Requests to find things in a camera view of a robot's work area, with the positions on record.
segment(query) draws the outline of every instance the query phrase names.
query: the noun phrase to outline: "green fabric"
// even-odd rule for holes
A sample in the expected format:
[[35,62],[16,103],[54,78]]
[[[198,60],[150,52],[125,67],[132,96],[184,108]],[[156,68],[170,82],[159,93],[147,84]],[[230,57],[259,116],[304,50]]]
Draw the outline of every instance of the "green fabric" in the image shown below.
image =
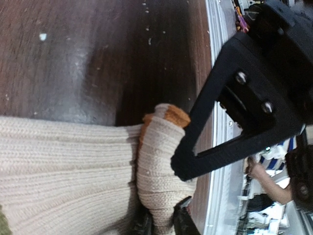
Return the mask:
[[0,235],[11,235],[12,232],[9,228],[8,221],[2,213],[2,206],[0,205]]

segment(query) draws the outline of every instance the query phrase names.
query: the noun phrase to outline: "white metal edge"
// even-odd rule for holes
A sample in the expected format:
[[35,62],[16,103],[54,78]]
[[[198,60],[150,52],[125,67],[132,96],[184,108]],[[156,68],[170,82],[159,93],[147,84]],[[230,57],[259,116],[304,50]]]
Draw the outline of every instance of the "white metal edge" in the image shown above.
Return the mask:
[[[228,39],[225,16],[218,0],[206,0],[208,15],[212,66],[221,50],[223,43]],[[232,127],[228,125],[229,117],[224,110],[216,103],[213,110],[213,147],[231,139]],[[223,191],[228,184],[224,182],[227,174],[227,167],[215,170],[210,173],[209,201],[206,212],[206,225],[203,234],[215,235],[223,201]]]

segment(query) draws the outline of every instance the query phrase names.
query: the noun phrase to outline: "hand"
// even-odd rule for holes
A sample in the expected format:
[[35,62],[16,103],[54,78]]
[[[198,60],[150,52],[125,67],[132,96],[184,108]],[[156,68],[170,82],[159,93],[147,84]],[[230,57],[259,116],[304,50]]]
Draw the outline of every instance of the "hand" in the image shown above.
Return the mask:
[[253,179],[261,179],[267,175],[264,166],[257,163],[252,157],[248,157],[248,167],[246,173]]

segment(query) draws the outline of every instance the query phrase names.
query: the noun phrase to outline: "black mount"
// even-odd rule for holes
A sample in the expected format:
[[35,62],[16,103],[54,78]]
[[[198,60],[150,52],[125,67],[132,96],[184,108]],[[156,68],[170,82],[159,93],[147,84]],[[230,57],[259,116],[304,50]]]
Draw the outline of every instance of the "black mount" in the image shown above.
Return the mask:
[[302,210],[313,211],[313,145],[306,131],[297,136],[297,148],[286,154],[292,198]]
[[[191,112],[171,166],[183,181],[209,173],[299,135],[313,124],[313,26],[268,0],[248,34],[228,40]],[[196,142],[221,102],[243,128],[228,142],[195,155]]]

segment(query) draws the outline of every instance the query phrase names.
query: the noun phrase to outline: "human arm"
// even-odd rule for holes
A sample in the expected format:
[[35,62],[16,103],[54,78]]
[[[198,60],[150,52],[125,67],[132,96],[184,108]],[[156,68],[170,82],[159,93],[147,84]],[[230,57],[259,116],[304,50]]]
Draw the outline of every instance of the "human arm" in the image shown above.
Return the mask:
[[265,168],[257,163],[254,159],[248,158],[248,175],[260,182],[266,194],[276,202],[284,205],[292,201],[292,193],[290,185],[286,188],[281,188],[271,177],[266,173]]

